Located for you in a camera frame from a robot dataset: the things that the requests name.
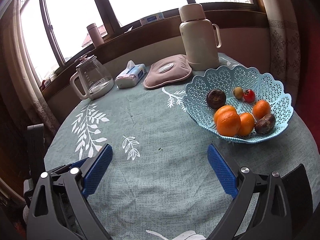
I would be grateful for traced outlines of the dark passion fruit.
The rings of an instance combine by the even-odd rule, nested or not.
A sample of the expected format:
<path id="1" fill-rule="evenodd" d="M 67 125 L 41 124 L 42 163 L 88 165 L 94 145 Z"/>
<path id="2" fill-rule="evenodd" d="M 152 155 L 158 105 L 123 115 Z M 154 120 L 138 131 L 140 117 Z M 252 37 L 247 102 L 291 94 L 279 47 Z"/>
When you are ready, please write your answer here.
<path id="1" fill-rule="evenodd" d="M 259 135 L 265 135 L 272 131 L 276 123 L 276 118 L 273 114 L 267 114 L 255 124 L 255 132 Z"/>
<path id="2" fill-rule="evenodd" d="M 219 109 L 226 103 L 226 95 L 222 90 L 213 89 L 206 96 L 206 102 L 212 109 Z"/>

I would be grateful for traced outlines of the large orange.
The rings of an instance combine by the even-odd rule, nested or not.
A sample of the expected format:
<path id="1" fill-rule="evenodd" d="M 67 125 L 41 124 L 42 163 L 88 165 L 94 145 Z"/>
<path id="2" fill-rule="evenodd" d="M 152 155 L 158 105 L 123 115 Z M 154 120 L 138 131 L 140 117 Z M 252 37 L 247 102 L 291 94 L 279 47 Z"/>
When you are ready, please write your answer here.
<path id="1" fill-rule="evenodd" d="M 225 111 L 220 114 L 216 122 L 217 132 L 225 137 L 235 136 L 241 126 L 240 115 L 236 111 Z"/>

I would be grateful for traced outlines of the small tangerine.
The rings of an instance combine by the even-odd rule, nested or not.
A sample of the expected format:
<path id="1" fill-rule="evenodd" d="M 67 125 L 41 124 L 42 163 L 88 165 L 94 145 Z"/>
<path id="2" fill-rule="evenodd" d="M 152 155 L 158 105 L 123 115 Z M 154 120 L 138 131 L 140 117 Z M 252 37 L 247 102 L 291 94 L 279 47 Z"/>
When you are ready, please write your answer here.
<path id="1" fill-rule="evenodd" d="M 257 121 L 270 113 L 271 113 L 271 106 L 265 100 L 259 100 L 258 102 L 256 102 L 256 104 L 253 106 L 253 109 L 252 109 L 252 114 L 255 120 Z"/>

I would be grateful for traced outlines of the light blue plastic basket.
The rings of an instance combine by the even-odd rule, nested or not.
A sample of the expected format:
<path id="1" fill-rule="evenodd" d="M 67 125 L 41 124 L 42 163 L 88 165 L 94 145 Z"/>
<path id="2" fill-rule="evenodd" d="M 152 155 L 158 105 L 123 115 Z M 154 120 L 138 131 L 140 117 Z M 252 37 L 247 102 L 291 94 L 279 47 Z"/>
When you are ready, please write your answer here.
<path id="1" fill-rule="evenodd" d="M 238 100 L 233 95 L 233 89 L 251 89 L 256 100 L 265 100 L 271 106 L 271 113 L 276 118 L 273 130 L 267 135 L 258 135 L 252 131 L 246 137 L 238 135 L 224 137 L 216 130 L 213 117 L 215 110 L 206 102 L 207 94 L 213 89 L 219 89 L 226 95 L 226 104 L 233 106 L 238 114 L 251 113 L 253 103 Z M 288 127 L 293 116 L 292 98 L 284 92 L 281 81 L 275 80 L 270 73 L 261 74 L 257 68 L 242 65 L 229 68 L 220 66 L 217 69 L 208 69 L 204 74 L 196 75 L 192 81 L 185 85 L 185 95 L 182 98 L 187 114 L 202 128 L 214 133 L 217 137 L 236 143 L 256 144 L 267 141 L 280 135 Z"/>

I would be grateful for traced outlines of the red cherry tomato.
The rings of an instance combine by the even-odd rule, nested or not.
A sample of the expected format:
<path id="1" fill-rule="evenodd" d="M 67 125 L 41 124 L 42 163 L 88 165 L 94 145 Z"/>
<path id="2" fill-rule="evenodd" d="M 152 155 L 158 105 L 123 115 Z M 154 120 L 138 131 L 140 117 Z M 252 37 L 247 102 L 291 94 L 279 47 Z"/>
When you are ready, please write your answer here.
<path id="1" fill-rule="evenodd" d="M 246 89 L 243 94 L 243 98 L 247 103 L 255 102 L 255 93 L 251 89 Z"/>

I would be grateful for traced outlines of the small tan longan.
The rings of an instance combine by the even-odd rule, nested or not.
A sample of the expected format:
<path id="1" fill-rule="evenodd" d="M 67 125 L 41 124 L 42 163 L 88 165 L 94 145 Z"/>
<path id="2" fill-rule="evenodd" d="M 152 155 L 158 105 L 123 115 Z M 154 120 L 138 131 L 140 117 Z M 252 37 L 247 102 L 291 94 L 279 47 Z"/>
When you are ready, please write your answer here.
<path id="1" fill-rule="evenodd" d="M 235 96 L 235 98 L 237 98 L 238 100 L 243 98 L 244 95 L 244 91 L 241 87 L 235 87 L 233 89 L 233 95 Z"/>

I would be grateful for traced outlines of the beige curtain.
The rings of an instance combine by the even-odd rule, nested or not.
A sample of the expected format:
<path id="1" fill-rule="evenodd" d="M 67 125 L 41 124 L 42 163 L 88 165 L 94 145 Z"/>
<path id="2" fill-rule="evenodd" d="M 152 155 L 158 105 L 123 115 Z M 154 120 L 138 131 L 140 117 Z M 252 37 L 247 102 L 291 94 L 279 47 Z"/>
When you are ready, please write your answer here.
<path id="1" fill-rule="evenodd" d="M 300 77 L 300 40 L 298 24 L 291 0 L 263 0 L 271 46 L 270 71 L 281 81 L 295 104 Z"/>
<path id="2" fill-rule="evenodd" d="M 52 141 L 60 124 L 44 99 L 31 70 L 22 35 L 20 0 L 12 0 L 1 21 L 4 59 L 14 90 L 31 122 L 44 124 L 45 138 Z"/>

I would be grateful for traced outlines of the white items on sill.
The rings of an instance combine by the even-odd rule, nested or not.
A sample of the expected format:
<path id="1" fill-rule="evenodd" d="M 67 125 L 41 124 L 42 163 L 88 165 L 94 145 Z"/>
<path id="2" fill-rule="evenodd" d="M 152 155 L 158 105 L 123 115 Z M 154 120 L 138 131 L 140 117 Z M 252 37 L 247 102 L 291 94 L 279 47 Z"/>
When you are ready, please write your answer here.
<path id="1" fill-rule="evenodd" d="M 56 79 L 56 77 L 57 74 L 52 74 L 47 79 L 43 80 L 40 89 L 45 89 L 50 83 L 52 83 Z"/>

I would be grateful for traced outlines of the green leaf pattern tablecloth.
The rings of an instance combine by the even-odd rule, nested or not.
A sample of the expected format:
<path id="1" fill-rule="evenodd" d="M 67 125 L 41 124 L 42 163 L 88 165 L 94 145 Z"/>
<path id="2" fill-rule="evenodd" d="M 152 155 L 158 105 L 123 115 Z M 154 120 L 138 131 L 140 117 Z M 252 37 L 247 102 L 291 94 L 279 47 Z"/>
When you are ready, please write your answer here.
<path id="1" fill-rule="evenodd" d="M 80 102 L 49 147 L 46 169 L 112 146 L 111 163 L 87 200 L 113 239 L 207 238 L 232 201 L 209 164 L 210 144 L 256 174 L 284 176 L 304 165 L 313 205 L 319 204 L 318 147 L 294 111 L 275 138 L 227 141 L 187 114 L 182 98 L 191 81 L 153 90 L 142 83 L 114 87 L 97 100 Z"/>

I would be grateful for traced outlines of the tissue pack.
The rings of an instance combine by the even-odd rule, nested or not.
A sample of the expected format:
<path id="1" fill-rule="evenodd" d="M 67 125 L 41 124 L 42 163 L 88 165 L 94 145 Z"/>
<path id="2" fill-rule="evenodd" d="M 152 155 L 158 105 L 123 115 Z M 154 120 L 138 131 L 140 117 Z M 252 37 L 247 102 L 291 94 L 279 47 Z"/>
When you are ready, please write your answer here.
<path id="1" fill-rule="evenodd" d="M 119 89 L 135 87 L 145 74 L 145 64 L 135 64 L 130 60 L 126 68 L 116 77 L 115 83 Z"/>

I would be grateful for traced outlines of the pink tumbler on sill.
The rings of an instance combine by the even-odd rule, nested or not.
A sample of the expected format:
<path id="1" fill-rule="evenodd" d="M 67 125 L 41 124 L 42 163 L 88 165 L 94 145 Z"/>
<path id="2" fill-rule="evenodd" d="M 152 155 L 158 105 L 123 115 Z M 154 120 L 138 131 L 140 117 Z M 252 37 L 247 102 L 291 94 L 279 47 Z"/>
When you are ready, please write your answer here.
<path id="1" fill-rule="evenodd" d="M 103 38 L 96 26 L 95 23 L 92 23 L 90 25 L 87 26 L 87 31 L 91 37 L 91 40 L 95 46 L 95 48 L 101 46 L 104 44 Z"/>

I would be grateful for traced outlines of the pink hot water bag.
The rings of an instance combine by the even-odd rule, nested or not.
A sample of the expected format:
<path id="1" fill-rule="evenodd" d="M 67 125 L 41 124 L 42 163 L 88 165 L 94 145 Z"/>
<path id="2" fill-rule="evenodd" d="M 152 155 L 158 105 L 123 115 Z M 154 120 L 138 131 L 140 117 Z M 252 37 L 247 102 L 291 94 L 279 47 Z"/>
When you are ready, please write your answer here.
<path id="1" fill-rule="evenodd" d="M 164 85 L 180 82 L 192 74 L 192 68 L 183 54 L 173 55 L 153 63 L 143 81 L 146 89 L 155 89 Z"/>

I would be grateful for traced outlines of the white blue box on sill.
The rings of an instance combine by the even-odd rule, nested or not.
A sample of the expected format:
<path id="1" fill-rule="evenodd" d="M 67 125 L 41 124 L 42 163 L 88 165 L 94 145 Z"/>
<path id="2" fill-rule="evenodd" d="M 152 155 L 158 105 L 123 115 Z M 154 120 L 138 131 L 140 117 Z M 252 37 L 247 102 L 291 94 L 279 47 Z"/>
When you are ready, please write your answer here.
<path id="1" fill-rule="evenodd" d="M 163 19 L 164 19 L 163 12 L 157 12 L 155 14 L 145 16 L 145 17 L 141 18 L 139 21 L 140 21 L 140 24 L 142 26 L 144 26 L 144 25 L 156 22 L 156 21 L 163 20 Z"/>

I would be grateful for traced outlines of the cream thermos flask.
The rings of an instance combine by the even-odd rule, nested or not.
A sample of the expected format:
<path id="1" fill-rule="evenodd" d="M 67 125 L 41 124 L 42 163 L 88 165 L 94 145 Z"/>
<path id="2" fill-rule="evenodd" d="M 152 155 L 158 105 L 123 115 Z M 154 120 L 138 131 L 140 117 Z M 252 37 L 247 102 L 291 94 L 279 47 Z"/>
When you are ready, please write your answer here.
<path id="1" fill-rule="evenodd" d="M 199 3 L 188 4 L 179 9 L 180 33 L 191 68 L 205 71 L 220 65 L 217 49 L 221 47 L 219 26 L 206 18 Z"/>

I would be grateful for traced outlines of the right beige curtain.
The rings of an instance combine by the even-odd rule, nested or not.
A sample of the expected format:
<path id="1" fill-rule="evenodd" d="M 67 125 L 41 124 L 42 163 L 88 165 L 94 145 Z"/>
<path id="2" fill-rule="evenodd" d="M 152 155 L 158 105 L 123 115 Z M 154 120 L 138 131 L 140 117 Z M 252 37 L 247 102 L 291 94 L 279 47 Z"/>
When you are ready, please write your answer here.
<path id="1" fill-rule="evenodd" d="M 281 81 L 295 104 L 300 77 L 300 40 L 298 24 L 291 0 L 263 0 L 271 46 L 270 71 Z"/>

